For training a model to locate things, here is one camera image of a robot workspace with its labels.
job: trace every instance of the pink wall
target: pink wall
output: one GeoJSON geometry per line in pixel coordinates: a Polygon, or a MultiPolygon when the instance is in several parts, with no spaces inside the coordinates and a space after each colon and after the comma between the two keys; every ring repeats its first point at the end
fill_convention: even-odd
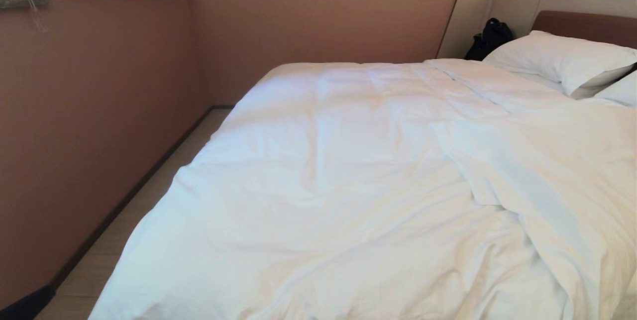
{"type": "Polygon", "coordinates": [[[210,104],[186,0],[0,11],[0,309],[44,286],[210,104]]]}
{"type": "Polygon", "coordinates": [[[216,104],[287,62],[434,57],[455,0],[191,0],[216,104]]]}

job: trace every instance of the black backpack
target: black backpack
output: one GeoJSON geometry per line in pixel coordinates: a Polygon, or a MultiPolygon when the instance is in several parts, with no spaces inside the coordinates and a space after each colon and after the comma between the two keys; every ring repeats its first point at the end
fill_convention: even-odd
{"type": "Polygon", "coordinates": [[[506,23],[500,23],[498,19],[491,18],[487,21],[482,34],[473,37],[473,46],[464,59],[482,61],[493,50],[513,39],[514,35],[506,23]]]}

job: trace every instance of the floor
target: floor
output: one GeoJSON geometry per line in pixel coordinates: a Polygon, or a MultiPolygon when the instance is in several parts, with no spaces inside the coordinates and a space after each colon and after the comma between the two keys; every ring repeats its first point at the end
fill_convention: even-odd
{"type": "Polygon", "coordinates": [[[205,118],[111,223],[36,320],[86,320],[89,317],[135,225],[157,204],[177,170],[191,162],[229,112],[229,109],[214,109],[205,118]]]}

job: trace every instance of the white comforter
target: white comforter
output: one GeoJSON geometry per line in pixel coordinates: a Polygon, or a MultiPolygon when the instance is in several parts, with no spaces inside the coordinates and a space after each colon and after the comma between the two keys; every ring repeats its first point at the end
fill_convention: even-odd
{"type": "Polygon", "coordinates": [[[177,173],[91,319],[611,319],[635,262],[634,109],[480,62],[291,64],[177,173]]]}

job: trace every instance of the brown headboard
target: brown headboard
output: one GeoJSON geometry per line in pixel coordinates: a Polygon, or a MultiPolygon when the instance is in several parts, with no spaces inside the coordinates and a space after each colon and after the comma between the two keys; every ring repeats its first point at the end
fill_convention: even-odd
{"type": "Polygon", "coordinates": [[[540,11],[533,30],[637,49],[637,19],[582,12],[540,11]]]}

